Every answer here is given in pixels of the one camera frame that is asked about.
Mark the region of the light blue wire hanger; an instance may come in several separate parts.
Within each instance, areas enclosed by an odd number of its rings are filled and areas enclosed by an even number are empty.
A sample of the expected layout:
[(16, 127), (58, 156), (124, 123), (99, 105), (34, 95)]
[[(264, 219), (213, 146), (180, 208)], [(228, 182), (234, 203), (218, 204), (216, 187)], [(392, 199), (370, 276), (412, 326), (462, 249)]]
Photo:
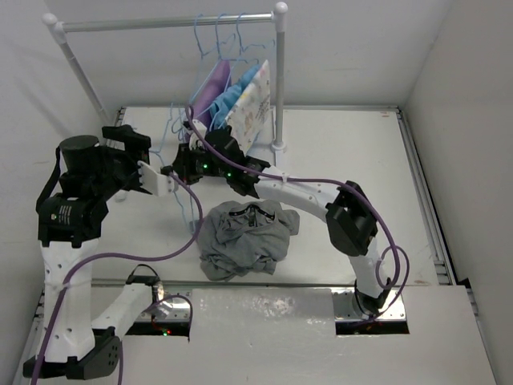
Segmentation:
[[(174, 107), (173, 102), (169, 104), (168, 120), (165, 124), (160, 143), (158, 144), (157, 149), (150, 150), (150, 153), (157, 156), (162, 166), (165, 165), (164, 158), (162, 157), (162, 151), (164, 149), (164, 145), (167, 143), (168, 133), (173, 134), (180, 144), (185, 140), (184, 115), (184, 111), (179, 107)], [(178, 191), (173, 192), (172, 195), (174, 196), (175, 202), (180, 207), (180, 214), (182, 217), (182, 222), (184, 223), (184, 227), (190, 234), (193, 234), (196, 231), (196, 226), (198, 224), (198, 218), (195, 215), (193, 199), (189, 197), (190, 217), (187, 217), (185, 206), (179, 197)]]

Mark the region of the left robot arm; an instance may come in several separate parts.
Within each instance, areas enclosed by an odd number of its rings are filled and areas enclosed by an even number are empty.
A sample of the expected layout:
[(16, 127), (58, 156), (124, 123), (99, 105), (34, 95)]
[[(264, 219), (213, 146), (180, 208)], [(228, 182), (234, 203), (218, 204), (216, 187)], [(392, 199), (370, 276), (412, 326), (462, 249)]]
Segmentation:
[(120, 363), (123, 337), (154, 298), (154, 278), (129, 278), (106, 311), (91, 317), (92, 257), (107, 202), (121, 190), (144, 191), (139, 167), (151, 147), (150, 138), (129, 125), (104, 127), (102, 134), (122, 148), (92, 135), (63, 140), (36, 201), (45, 288), (42, 339), (22, 367), (31, 383), (108, 377)]

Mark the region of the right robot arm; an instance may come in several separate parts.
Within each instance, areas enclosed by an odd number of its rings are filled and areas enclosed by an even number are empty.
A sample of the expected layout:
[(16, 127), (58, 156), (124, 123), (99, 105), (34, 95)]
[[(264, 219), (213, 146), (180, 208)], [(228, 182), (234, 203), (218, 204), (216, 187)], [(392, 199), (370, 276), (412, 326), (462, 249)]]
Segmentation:
[(398, 246), (358, 184), (289, 176), (266, 160), (244, 154), (231, 132), (222, 129), (197, 137), (192, 144), (180, 144), (172, 171), (185, 184), (204, 176), (223, 178), (241, 196), (277, 201), (317, 217), (326, 224), (333, 247), (349, 258), (356, 276), (355, 302), (362, 315), (377, 318), (384, 310), (399, 276), (380, 274), (378, 231), (384, 232), (394, 256)]

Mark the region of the light blue t shirt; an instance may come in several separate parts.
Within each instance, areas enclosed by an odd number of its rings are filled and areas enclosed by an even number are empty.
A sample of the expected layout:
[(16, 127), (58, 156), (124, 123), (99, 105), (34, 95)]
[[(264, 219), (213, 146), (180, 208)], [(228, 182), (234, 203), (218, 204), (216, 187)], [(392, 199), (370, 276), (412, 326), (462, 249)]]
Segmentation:
[(208, 111), (212, 118), (209, 124), (211, 131), (221, 128), (228, 113), (232, 110), (236, 101), (241, 97), (245, 88), (251, 83), (252, 78), (259, 71), (260, 66), (257, 64), (250, 67), (232, 86), (226, 91), (218, 95), (210, 104)]

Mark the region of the white patterned t shirt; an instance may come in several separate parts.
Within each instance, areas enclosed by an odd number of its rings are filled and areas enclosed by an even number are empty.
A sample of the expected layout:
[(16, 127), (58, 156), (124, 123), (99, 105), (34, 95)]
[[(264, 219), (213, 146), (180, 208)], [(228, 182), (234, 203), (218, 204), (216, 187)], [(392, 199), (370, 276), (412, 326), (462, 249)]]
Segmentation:
[(224, 120), (245, 155), (268, 119), (270, 83), (269, 61), (265, 60)]

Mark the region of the grey t shirt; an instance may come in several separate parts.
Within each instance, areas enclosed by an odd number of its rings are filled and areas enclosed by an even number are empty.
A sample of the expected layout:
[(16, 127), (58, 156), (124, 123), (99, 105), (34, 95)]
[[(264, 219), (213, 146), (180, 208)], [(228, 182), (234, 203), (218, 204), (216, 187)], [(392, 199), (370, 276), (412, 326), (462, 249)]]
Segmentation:
[(203, 219), (197, 245), (200, 268), (211, 281), (249, 273), (274, 274), (300, 232), (300, 215), (277, 201), (226, 201)]

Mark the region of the light blue hanger with purple shirt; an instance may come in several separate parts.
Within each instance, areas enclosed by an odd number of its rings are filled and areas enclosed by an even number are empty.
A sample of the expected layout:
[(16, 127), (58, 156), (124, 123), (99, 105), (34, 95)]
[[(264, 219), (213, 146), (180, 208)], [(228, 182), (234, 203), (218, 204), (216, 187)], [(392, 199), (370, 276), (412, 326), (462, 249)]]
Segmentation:
[[(205, 50), (201, 44), (200, 36), (198, 33), (199, 17), (200, 17), (200, 15), (198, 15), (196, 17), (195, 23), (193, 26), (194, 37), (196, 40), (196, 46), (200, 53), (200, 62), (199, 62), (198, 70), (196, 72), (196, 77), (195, 77), (195, 82), (194, 82), (194, 91), (192, 92), (191, 96), (189, 97), (189, 103), (191, 105), (193, 104), (194, 98), (198, 95), (198, 93), (200, 91), (200, 87), (202, 85), (204, 85), (204, 82), (206, 81), (207, 77), (209, 76), (212, 69), (219, 61), (228, 60), (230, 62), (230, 66), (231, 66), (231, 60), (229, 57), (226, 56), (226, 54), (229, 54), (232, 51), (232, 49), (235, 45), (235, 41), (236, 41), (236, 37), (235, 37), (234, 33), (231, 33), (225, 40), (220, 39), (220, 37), (219, 37), (220, 17), (218, 17), (216, 20), (215, 27), (214, 27), (214, 35), (215, 35), (214, 45), (211, 48)], [(212, 68), (209, 70), (209, 72), (206, 75), (202, 75), (201, 72), (202, 72), (202, 68), (204, 66), (203, 65), (204, 59), (207, 58), (209, 55), (216, 55), (216, 61), (213, 64)]]

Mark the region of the purple t shirt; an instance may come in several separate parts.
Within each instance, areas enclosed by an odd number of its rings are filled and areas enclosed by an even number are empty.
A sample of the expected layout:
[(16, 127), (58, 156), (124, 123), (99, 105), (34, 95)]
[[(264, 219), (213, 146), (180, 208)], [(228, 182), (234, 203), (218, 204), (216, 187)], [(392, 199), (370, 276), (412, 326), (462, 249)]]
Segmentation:
[(204, 85), (200, 87), (198, 95), (194, 98), (192, 107), (194, 118), (199, 120), (206, 128), (212, 122), (209, 112), (213, 101), (221, 95), (226, 87), (231, 85), (231, 70), (228, 60), (219, 61), (207, 77)]

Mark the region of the light blue hanger with patterned shirt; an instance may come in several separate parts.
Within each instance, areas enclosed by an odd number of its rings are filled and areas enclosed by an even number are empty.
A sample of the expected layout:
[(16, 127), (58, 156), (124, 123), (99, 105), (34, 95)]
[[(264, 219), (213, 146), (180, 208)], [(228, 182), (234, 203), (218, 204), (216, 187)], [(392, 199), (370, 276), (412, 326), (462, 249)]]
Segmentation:
[(269, 13), (267, 16), (264, 14), (250, 14), (242, 12), (237, 15), (235, 22), (235, 36), (238, 43), (238, 55), (235, 62), (244, 62), (248, 65), (261, 65), (273, 51), (276, 49), (277, 38), (262, 38), (251, 37), (247, 40), (244, 36), (243, 24), (251, 23), (273, 23), (273, 14)]

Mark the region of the white garment rack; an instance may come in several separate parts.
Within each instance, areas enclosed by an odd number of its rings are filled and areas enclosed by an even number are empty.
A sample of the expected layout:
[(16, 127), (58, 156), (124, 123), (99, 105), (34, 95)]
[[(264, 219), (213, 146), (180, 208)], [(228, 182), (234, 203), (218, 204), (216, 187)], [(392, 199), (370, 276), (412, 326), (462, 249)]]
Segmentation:
[[(274, 154), (274, 160), (278, 163), (286, 149), (283, 141), (283, 112), (285, 96), (285, 25), (288, 6), (284, 2), (278, 2), (274, 6), (273, 24), (276, 29), (276, 106), (274, 109), (275, 121), (274, 139), (271, 143), (271, 149)], [(174, 18), (140, 18), (128, 20), (94, 21), (65, 23), (60, 22), (56, 16), (51, 13), (42, 16), (42, 22), (50, 31), (54, 41), (60, 46), (71, 69), (75, 73), (83, 90), (86, 92), (91, 103), (95, 107), (101, 119), (107, 119), (102, 103), (96, 95), (89, 79), (83, 71), (81, 65), (76, 59), (71, 47), (67, 41), (67, 34), (73, 32), (99, 32), (109, 30), (142, 30), (158, 29), (172, 27), (193, 27), (195, 23), (193, 17), (174, 17)], [(220, 24), (233, 24), (236, 22), (236, 15), (219, 16), (200, 16), (199, 26), (215, 26), (217, 18), (220, 17)], [(187, 121), (191, 128), (196, 130), (193, 124), (194, 119), (189, 115)], [(216, 136), (213, 142), (208, 142), (205, 138), (200, 138), (203, 142), (203, 149), (211, 153), (213, 163), (216, 165), (216, 176), (226, 179), (228, 184), (241, 195), (254, 196), (258, 191), (264, 190), (271, 183), (275, 182), (278, 188), (291, 182), (293, 178), (285, 172), (279, 170), (276, 166), (271, 166), (263, 160), (258, 160), (245, 155), (239, 148), (237, 141), (228, 133), (227, 130), (215, 130)], [(172, 170), (172, 176), (176, 176), (180, 183), (184, 183)]]

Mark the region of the white front cover panel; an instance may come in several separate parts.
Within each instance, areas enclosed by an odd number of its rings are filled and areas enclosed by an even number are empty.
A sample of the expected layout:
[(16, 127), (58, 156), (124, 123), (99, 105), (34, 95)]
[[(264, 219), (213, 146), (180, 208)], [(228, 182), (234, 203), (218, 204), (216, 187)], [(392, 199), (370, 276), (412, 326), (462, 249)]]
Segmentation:
[(466, 290), (410, 286), (407, 334), (339, 336), (327, 289), (197, 289), (189, 337), (129, 336), (106, 384), (492, 384)]

